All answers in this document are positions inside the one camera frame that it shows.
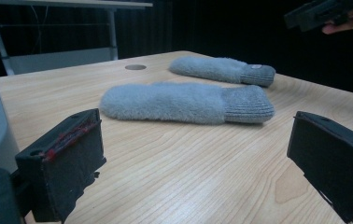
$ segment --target dark background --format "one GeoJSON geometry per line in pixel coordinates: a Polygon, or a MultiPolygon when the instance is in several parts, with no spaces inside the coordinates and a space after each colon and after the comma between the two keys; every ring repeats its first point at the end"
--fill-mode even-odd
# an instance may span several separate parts
{"type": "MultiPolygon", "coordinates": [[[[148,2],[154,7],[115,14],[120,59],[190,50],[272,65],[279,74],[353,91],[353,32],[324,35],[320,27],[305,33],[286,28],[284,14],[308,1],[148,2]]],[[[18,23],[26,26],[0,28],[12,56],[108,46],[102,9],[50,7],[46,16],[45,7],[0,6],[0,24],[18,23]]],[[[0,76],[5,74],[0,60],[0,76]]]]}

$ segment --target table hole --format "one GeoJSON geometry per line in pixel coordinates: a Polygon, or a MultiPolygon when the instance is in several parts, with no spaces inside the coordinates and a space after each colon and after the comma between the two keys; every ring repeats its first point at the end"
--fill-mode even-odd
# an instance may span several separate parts
{"type": "Polygon", "coordinates": [[[128,70],[144,70],[145,68],[147,67],[142,64],[129,64],[125,66],[125,69],[128,69],[128,70]]]}

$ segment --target mitten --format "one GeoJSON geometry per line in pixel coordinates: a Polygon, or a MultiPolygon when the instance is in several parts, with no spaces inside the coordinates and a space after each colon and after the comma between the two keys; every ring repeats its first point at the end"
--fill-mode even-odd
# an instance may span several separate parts
{"type": "Polygon", "coordinates": [[[275,114],[258,86],[222,88],[200,83],[128,84],[108,90],[100,110],[113,119],[199,124],[263,123],[275,114]]]}
{"type": "Polygon", "coordinates": [[[275,69],[271,66],[247,64],[230,58],[184,56],[172,61],[169,70],[182,76],[263,87],[270,86],[275,77],[275,69]]]}

